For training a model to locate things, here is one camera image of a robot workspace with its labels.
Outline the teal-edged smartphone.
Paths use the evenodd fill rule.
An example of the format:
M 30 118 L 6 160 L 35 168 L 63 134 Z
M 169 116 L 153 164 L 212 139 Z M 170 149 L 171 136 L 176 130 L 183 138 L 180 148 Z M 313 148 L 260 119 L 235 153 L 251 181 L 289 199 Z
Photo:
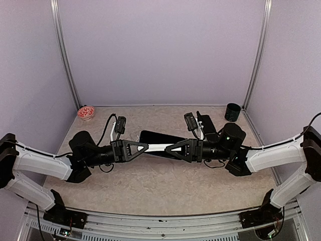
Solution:
M 217 142 L 219 140 L 218 133 L 208 133 L 206 134 L 206 140 L 209 142 Z

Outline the blue-edged smartphone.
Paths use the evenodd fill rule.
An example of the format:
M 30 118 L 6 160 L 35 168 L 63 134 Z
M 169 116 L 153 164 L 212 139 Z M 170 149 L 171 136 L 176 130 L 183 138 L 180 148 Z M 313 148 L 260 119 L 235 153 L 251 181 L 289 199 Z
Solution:
M 178 158 L 167 153 L 165 149 L 154 151 L 154 146 L 159 148 L 160 146 L 169 146 L 184 140 L 186 138 L 146 130 L 141 131 L 139 135 L 139 142 L 148 144 L 148 150 L 145 151 L 146 154 L 175 160 L 178 160 Z

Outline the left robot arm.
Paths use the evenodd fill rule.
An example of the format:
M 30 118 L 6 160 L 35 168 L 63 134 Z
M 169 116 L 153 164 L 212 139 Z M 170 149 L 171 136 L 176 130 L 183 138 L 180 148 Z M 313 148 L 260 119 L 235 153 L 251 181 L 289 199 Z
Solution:
M 1 138 L 1 188 L 35 203 L 59 223 L 70 219 L 70 211 L 59 201 L 59 194 L 47 190 L 22 174 L 30 171 L 56 177 L 69 183 L 81 183 L 91 175 L 90 168 L 130 162 L 148 150 L 148 144 L 127 140 L 98 146 L 87 131 L 78 132 L 69 142 L 71 152 L 62 155 L 42 153 L 25 147 L 8 133 Z

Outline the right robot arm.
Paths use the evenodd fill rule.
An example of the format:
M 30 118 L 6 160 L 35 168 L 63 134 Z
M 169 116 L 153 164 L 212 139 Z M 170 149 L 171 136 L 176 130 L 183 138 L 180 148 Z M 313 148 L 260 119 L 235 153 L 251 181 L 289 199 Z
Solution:
M 245 137 L 238 125 L 227 123 L 214 139 L 187 139 L 166 146 L 165 152 L 189 163 L 227 160 L 225 168 L 234 176 L 248 176 L 263 169 L 300 163 L 286 181 L 266 193 L 256 217 L 267 223 L 276 215 L 276 210 L 320 181 L 320 134 L 307 126 L 296 137 L 259 148 L 243 146 Z

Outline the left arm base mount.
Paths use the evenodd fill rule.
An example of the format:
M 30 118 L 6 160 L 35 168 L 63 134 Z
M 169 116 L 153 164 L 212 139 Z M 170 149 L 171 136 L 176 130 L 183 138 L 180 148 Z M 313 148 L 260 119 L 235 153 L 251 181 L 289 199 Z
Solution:
M 54 197 L 54 206 L 45 211 L 43 219 L 70 228 L 84 229 L 87 214 L 67 209 L 60 194 L 53 189 L 51 192 Z

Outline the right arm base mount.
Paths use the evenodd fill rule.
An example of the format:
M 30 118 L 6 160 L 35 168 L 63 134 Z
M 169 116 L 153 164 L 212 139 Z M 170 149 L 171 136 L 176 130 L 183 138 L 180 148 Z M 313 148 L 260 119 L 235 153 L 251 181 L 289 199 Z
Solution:
M 267 224 L 283 219 L 281 208 L 277 208 L 271 204 L 271 194 L 273 189 L 269 190 L 258 209 L 244 211 L 239 214 L 242 228 L 249 228 Z

